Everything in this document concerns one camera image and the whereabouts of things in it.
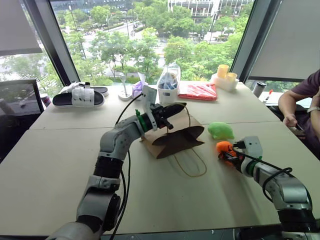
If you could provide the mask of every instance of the green plush toy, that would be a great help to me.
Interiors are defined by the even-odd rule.
[[[208,132],[216,140],[234,139],[232,128],[225,122],[213,122],[208,126]]]

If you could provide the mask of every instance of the yellow cup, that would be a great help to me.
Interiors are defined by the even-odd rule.
[[[218,71],[216,72],[216,75],[219,78],[225,79],[228,71],[229,71],[229,66],[228,65],[220,64],[218,66]]]
[[[234,82],[234,81],[236,80],[237,76],[238,76],[238,75],[237,75],[236,73],[234,73],[234,72],[228,72],[228,73],[226,74],[225,78],[226,78],[227,80],[229,80],[230,82]]]

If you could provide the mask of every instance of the black cable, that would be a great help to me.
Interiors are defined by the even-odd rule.
[[[121,179],[122,179],[122,184],[123,184],[123,201],[121,203],[121,207],[119,209],[119,213],[122,212],[122,210],[124,209],[124,205],[125,205],[125,199],[127,197],[127,188],[126,188],[126,180],[125,180],[125,175],[124,172],[121,170]]]
[[[137,100],[140,96],[142,95],[142,93],[140,93],[138,96],[136,96],[134,99],[132,99],[127,106],[125,106],[125,108],[123,109],[123,111],[121,112],[120,116],[118,117],[118,120],[115,122],[115,124],[117,125],[122,117],[122,115],[125,113],[125,111],[127,110],[127,108],[135,101]]]
[[[232,150],[235,151],[237,154],[243,155],[243,156],[245,156],[245,157],[247,157],[247,158],[250,158],[250,159],[252,159],[252,160],[255,160],[255,161],[259,162],[259,163],[268,165],[268,166],[270,166],[270,167],[272,167],[272,168],[275,168],[275,169],[279,170],[278,172],[275,173],[275,174],[277,174],[277,175],[278,175],[278,174],[281,174],[281,173],[285,173],[285,174],[287,174],[289,177],[295,178],[295,176],[290,173],[290,172],[292,172],[292,168],[291,168],[291,167],[287,167],[287,168],[282,169],[282,168],[277,167],[277,166],[275,166],[275,165],[273,165],[273,164],[271,164],[271,163],[269,163],[269,162],[262,161],[262,160],[259,159],[259,158],[256,158],[256,157],[247,155],[247,154],[245,154],[245,153],[243,153],[243,152],[240,152],[240,151],[238,151],[238,150],[235,150],[235,148],[232,148]],[[306,187],[305,187],[305,190],[306,190],[306,195],[307,195],[307,197],[308,197],[308,199],[309,199],[310,206],[311,206],[311,210],[312,210],[312,209],[313,209],[313,202],[312,202],[310,193],[309,193],[309,191],[308,191],[308,189],[307,189]],[[263,194],[265,195],[265,197],[266,197],[269,201],[273,202],[273,201],[270,199],[270,197],[266,194],[266,189],[265,189],[265,188],[262,188],[262,191],[263,191]]]
[[[128,151],[128,159],[129,159],[128,188],[127,188],[127,190],[126,190],[126,198],[123,199],[123,200],[124,200],[124,201],[123,201],[123,203],[124,203],[123,209],[122,209],[122,212],[120,213],[119,220],[118,220],[118,222],[116,223],[116,226],[115,226],[115,228],[114,228],[114,230],[113,230],[113,233],[112,233],[112,235],[111,235],[111,237],[110,237],[110,240],[113,240],[113,239],[115,238],[115,236],[116,236],[117,230],[118,230],[119,225],[120,225],[120,222],[121,222],[121,220],[122,220],[122,218],[123,218],[123,216],[124,216],[124,213],[125,213],[125,210],[126,210],[126,206],[127,206],[127,202],[128,202],[128,195],[129,195],[129,188],[130,188],[130,171],[131,171],[131,156],[130,156],[130,151]]]

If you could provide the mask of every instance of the slide sandal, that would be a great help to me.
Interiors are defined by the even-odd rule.
[[[90,82],[83,82],[83,81],[81,81],[81,82],[71,83],[71,84],[67,87],[67,89],[62,92],[62,94],[64,94],[64,93],[71,93],[74,88],[77,88],[77,87],[83,87],[83,88],[84,88],[86,85],[89,85],[89,86],[90,86]],[[102,94],[103,96],[105,96],[105,97],[109,95],[108,88],[105,87],[105,86],[91,86],[91,88],[92,88],[94,91],[96,91],[96,92],[98,92],[98,93],[101,93],[101,94]]]
[[[72,92],[60,93],[54,96],[52,103],[57,108],[95,108],[100,107],[105,102],[105,97],[97,91],[85,87],[75,87]]]

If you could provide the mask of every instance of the person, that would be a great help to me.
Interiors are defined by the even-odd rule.
[[[312,98],[308,114],[295,115],[296,102]],[[320,69],[279,99],[279,109],[287,127],[299,124],[305,133],[306,146],[320,159]]]

